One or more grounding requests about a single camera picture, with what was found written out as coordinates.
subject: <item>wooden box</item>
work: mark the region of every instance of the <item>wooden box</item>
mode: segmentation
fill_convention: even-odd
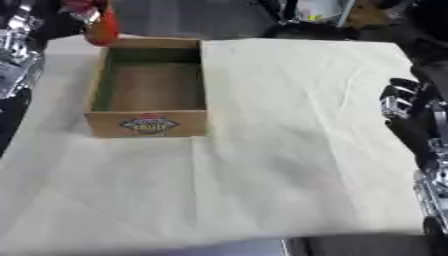
[[[85,116],[98,137],[204,135],[200,42],[120,39],[104,49]]]

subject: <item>red object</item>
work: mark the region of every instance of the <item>red object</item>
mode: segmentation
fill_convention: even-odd
[[[93,25],[86,33],[86,39],[91,44],[105,46],[118,38],[118,21],[112,8],[107,8],[98,24]]]

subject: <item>wrinkled fabric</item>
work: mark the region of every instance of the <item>wrinkled fabric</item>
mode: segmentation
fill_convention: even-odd
[[[49,46],[0,161],[0,252],[420,232],[415,165],[378,101],[388,79],[412,78],[397,46],[204,42],[210,134],[193,138],[92,137],[97,54],[81,37]]]

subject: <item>table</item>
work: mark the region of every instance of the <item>table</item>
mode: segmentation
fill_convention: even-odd
[[[203,43],[210,136],[97,139],[82,116],[98,49],[52,42],[0,162],[1,252],[160,249],[420,233],[412,156],[378,96],[411,78],[393,44]]]

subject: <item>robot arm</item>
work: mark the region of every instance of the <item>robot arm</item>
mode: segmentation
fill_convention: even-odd
[[[419,82],[391,79],[380,100],[387,127],[415,155],[414,190],[436,255],[448,255],[448,61],[414,65]]]
[[[89,42],[104,45],[118,35],[107,1],[76,13],[62,9],[59,1],[53,0],[22,0],[13,9],[0,28],[0,156],[20,125],[32,88],[43,73],[47,41],[84,33]]]

